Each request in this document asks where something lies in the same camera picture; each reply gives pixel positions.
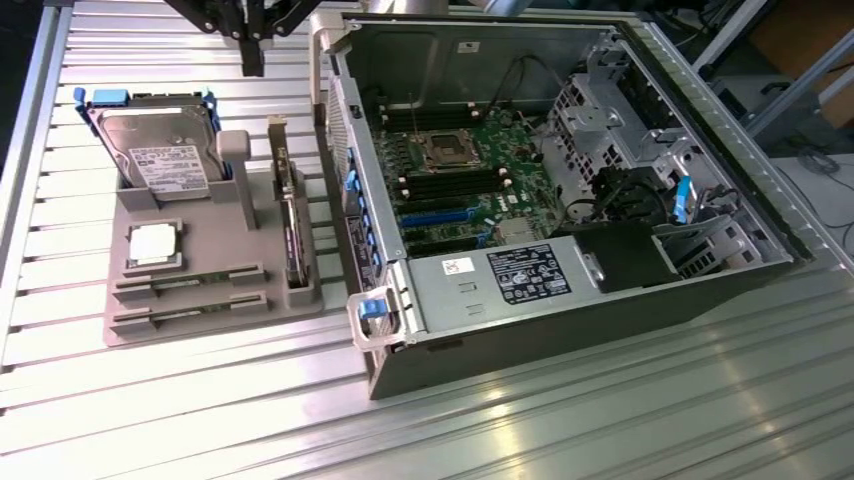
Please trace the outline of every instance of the cable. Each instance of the cable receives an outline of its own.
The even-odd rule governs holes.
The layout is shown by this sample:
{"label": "cable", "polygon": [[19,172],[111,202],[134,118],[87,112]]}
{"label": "cable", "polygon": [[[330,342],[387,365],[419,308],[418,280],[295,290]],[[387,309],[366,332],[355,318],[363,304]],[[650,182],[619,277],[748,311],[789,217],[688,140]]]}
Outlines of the cable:
{"label": "cable", "polygon": [[828,70],[826,73],[838,72],[840,70],[845,70],[849,67],[854,67],[854,62],[849,62],[849,63],[845,63],[845,64],[840,65],[838,67],[833,67],[830,70]]}
{"label": "cable", "polygon": [[495,104],[498,103],[498,99],[501,98],[502,92],[505,91],[505,85],[507,83],[507,79],[510,78],[510,74],[513,73],[517,65],[522,66],[522,71],[519,72],[519,80],[517,82],[517,86],[514,87],[511,95],[517,92],[517,90],[519,90],[519,87],[522,86],[522,81],[525,79],[525,73],[526,73],[525,61],[526,60],[533,60],[534,62],[537,62],[543,67],[543,69],[546,69],[546,71],[551,73],[551,76],[555,80],[555,83],[558,84],[558,87],[563,88],[563,80],[561,79],[561,75],[558,74],[558,71],[554,69],[554,67],[551,67],[539,56],[534,55],[533,53],[527,53],[514,58],[514,60],[510,62],[510,65],[507,66],[507,70],[505,71],[505,75],[502,76],[502,81],[498,84],[498,90],[495,91],[495,95],[493,96],[493,99],[490,100],[490,103],[485,110],[485,116],[490,114],[490,112],[493,111],[493,107],[495,107]]}
{"label": "cable", "polygon": [[813,210],[813,213],[816,214],[816,216],[818,217],[820,221],[822,222],[822,225],[825,225],[825,227],[828,228],[846,228],[850,225],[854,225],[854,220],[852,220],[848,223],[844,223],[841,225],[832,225],[828,222],[825,222],[825,220],[821,218],[820,214],[818,214],[818,209],[816,208],[816,205],[813,204],[813,202],[810,201],[810,197],[808,197],[806,193],[804,192],[804,189],[801,188],[801,186],[796,183],[794,179],[792,178],[792,176],[786,173],[786,171],[780,168],[780,167],[774,167],[777,168],[777,171],[784,175],[784,177],[786,177],[786,180],[789,180],[789,183],[792,184],[793,187],[796,187],[796,190],[798,191],[798,193],[801,194],[801,197],[804,197],[804,201],[806,202],[806,206],[810,207],[810,210]]}

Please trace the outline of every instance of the hard drive label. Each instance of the hard drive label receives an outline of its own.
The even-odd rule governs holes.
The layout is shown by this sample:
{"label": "hard drive label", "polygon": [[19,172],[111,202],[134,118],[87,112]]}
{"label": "hard drive label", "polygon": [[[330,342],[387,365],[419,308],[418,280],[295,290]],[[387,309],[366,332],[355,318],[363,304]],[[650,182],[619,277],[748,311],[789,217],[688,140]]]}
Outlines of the hard drive label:
{"label": "hard drive label", "polygon": [[490,253],[487,258],[498,288],[510,305],[573,291],[549,244]]}
{"label": "hard drive label", "polygon": [[208,187],[195,145],[128,149],[152,193],[187,192]]}

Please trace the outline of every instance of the blue clip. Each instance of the blue clip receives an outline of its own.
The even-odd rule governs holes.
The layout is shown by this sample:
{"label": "blue clip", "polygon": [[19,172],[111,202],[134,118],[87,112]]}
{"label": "blue clip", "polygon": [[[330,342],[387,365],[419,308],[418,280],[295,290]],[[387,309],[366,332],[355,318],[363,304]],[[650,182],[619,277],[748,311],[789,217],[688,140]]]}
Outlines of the blue clip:
{"label": "blue clip", "polygon": [[90,126],[92,135],[98,137],[98,128],[95,128],[95,124],[92,124],[90,112],[87,112],[86,109],[86,89],[82,87],[75,88],[75,111],[78,112],[78,115],[80,115],[80,118],[83,119],[86,124]]}
{"label": "blue clip", "polygon": [[219,112],[216,111],[216,96],[208,87],[202,89],[202,101],[211,112],[211,123],[214,124],[214,132],[219,132],[223,127],[219,121]]}
{"label": "blue clip", "polygon": [[345,189],[347,189],[349,192],[353,192],[357,189],[357,171],[351,170],[350,173],[347,174],[347,180],[345,180]]}
{"label": "blue clip", "polygon": [[692,194],[692,177],[686,175],[679,180],[677,187],[677,203],[673,207],[673,214],[677,216],[679,223],[689,223],[689,195]]}
{"label": "blue clip", "polygon": [[389,313],[386,300],[362,300],[359,303],[359,320],[379,318]]}
{"label": "blue clip", "polygon": [[94,107],[127,107],[131,96],[123,89],[95,90],[92,94]]}

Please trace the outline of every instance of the blue drive bracket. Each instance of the blue drive bracket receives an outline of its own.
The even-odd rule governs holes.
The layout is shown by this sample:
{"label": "blue drive bracket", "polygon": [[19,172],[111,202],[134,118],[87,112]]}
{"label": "blue drive bracket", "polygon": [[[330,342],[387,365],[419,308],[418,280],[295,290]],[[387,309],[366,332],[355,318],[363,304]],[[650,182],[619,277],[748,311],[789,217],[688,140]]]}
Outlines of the blue drive bracket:
{"label": "blue drive bracket", "polygon": [[208,87],[202,89],[202,101],[204,102],[204,106],[208,108],[211,112],[211,123],[214,125],[214,133],[219,132],[223,129],[222,123],[219,121],[219,111],[216,110],[216,96]]}
{"label": "blue drive bracket", "polygon": [[677,187],[677,203],[673,207],[673,214],[677,216],[679,223],[689,223],[689,196],[692,195],[692,177],[686,175],[679,180]]}
{"label": "blue drive bracket", "polygon": [[80,115],[83,122],[90,126],[92,135],[100,138],[98,129],[95,128],[92,119],[90,118],[90,113],[86,110],[86,88],[82,87],[75,88],[75,111],[78,112],[78,115]]}

